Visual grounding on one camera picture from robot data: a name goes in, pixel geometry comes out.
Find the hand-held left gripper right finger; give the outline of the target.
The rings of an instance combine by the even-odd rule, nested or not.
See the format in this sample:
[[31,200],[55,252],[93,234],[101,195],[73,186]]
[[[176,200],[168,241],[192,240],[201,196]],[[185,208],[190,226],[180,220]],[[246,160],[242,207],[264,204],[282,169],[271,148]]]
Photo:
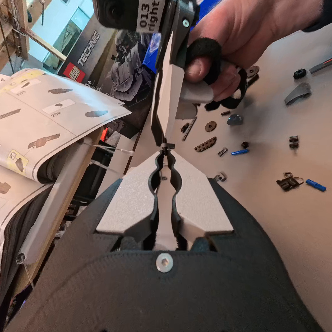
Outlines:
[[176,238],[176,250],[187,250],[188,243],[198,238],[234,232],[226,212],[215,193],[210,179],[173,150],[167,153],[171,172],[171,224]]

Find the grey lego panel black pins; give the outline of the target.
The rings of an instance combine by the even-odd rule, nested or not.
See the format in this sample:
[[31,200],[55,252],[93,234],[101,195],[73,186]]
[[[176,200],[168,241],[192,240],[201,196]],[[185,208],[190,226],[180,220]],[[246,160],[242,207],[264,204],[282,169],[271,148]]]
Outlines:
[[310,97],[312,94],[311,86],[307,82],[299,84],[292,92],[285,98],[284,103],[286,106],[292,105],[294,102]]

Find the lego set box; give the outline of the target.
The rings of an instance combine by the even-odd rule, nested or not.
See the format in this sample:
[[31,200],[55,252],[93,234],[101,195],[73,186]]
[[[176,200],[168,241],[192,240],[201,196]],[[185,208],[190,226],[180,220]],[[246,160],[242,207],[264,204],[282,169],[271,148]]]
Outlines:
[[151,108],[155,73],[145,58],[153,39],[106,28],[93,15],[57,73],[123,102],[131,114],[110,126],[128,139],[143,129]]

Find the grey lego panel orange stripe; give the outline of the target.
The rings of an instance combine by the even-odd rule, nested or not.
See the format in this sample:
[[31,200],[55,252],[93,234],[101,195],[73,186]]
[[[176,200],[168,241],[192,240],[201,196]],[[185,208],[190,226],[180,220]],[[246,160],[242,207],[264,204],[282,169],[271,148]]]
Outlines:
[[324,61],[324,62],[322,62],[320,64],[317,64],[316,66],[314,66],[312,68],[310,68],[309,72],[311,74],[313,74],[313,73],[316,73],[316,72],[318,72],[318,71],[320,71],[322,69],[325,69],[325,68],[327,68],[327,67],[329,67],[331,65],[332,65],[332,58],[330,58],[330,59],[328,59],[328,60],[326,60],[326,61]]

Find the person's right hand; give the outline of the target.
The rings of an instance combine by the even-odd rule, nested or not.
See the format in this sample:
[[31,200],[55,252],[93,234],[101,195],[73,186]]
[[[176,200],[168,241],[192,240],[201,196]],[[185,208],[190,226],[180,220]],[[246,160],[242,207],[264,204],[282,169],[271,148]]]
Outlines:
[[189,44],[199,38],[217,41],[226,64],[211,85],[214,101],[238,88],[238,68],[248,69],[273,42],[315,24],[323,11],[321,0],[225,0],[191,31]]

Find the person's right forearm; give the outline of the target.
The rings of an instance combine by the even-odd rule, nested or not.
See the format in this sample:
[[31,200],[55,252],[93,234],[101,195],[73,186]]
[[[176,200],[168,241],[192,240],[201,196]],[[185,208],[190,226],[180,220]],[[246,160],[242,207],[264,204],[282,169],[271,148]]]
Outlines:
[[320,16],[314,21],[314,23],[303,29],[305,33],[317,31],[332,23],[332,1],[323,0],[322,10]]

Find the dark grey long lego plate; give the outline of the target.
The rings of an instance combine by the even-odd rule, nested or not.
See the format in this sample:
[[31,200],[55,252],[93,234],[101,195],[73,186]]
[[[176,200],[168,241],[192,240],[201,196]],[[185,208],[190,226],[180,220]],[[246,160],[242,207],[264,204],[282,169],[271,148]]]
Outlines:
[[197,120],[197,116],[194,117],[188,125],[185,125],[185,131],[184,131],[184,135],[182,137],[182,141],[186,140],[186,138],[188,137],[188,135],[189,135],[194,123],[196,122],[196,120]]

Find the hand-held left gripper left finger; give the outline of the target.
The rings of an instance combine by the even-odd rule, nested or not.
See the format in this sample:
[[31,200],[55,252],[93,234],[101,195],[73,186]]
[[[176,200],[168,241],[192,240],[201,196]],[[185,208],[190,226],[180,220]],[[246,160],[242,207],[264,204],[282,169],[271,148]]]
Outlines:
[[147,158],[125,175],[106,208],[96,231],[132,237],[144,250],[152,250],[159,225],[156,191],[160,185],[163,152]]

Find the lego instruction book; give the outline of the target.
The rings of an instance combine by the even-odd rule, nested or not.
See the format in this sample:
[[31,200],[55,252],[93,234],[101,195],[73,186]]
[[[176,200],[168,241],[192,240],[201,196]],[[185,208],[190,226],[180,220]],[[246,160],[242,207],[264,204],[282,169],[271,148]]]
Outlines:
[[1,79],[1,297],[70,148],[129,114],[123,102],[40,69]]

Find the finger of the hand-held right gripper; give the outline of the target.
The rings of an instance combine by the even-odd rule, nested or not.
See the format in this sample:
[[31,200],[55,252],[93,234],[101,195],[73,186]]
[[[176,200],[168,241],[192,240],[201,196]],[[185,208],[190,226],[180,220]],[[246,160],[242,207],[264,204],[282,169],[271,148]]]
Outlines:
[[163,137],[167,142],[170,142],[172,135],[184,78],[184,69],[175,64],[170,64],[172,42],[174,39],[173,35],[174,32],[170,35],[163,60],[162,80],[157,109],[157,118],[160,122]]
[[155,84],[153,88],[152,106],[151,106],[151,131],[157,146],[162,146],[166,140],[166,122],[164,121],[161,105],[161,85],[163,82],[163,70],[157,69]]

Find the black lego connector with blue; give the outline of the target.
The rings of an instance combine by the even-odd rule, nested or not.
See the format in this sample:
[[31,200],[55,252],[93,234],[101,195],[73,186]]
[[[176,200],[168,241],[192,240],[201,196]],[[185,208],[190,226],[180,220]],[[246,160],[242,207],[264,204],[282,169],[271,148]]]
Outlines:
[[303,178],[291,177],[276,181],[277,185],[285,192],[295,189],[304,183]]

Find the black studded lego plate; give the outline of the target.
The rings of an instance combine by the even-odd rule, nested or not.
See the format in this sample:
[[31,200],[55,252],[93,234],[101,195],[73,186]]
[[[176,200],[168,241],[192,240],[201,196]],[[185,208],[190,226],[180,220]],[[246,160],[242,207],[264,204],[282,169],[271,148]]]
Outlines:
[[208,150],[209,148],[211,148],[212,146],[214,146],[216,141],[217,141],[217,137],[214,136],[214,137],[208,139],[207,141],[201,143],[200,145],[194,147],[194,150],[198,153],[204,152],[204,151]]

